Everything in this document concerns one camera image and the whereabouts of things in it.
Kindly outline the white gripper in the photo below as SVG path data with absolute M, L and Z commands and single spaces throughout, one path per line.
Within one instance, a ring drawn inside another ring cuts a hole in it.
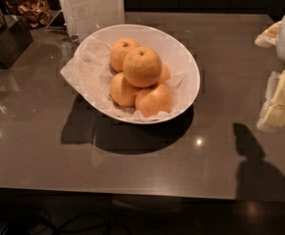
M 285 61 L 285 15 L 281 22 L 274 23 L 263 31 L 255 44 L 269 48 L 276 45 L 277 56 Z M 273 71 L 268 79 L 265 102 L 262 105 L 257 128 L 273 133 L 285 125 L 285 70 Z

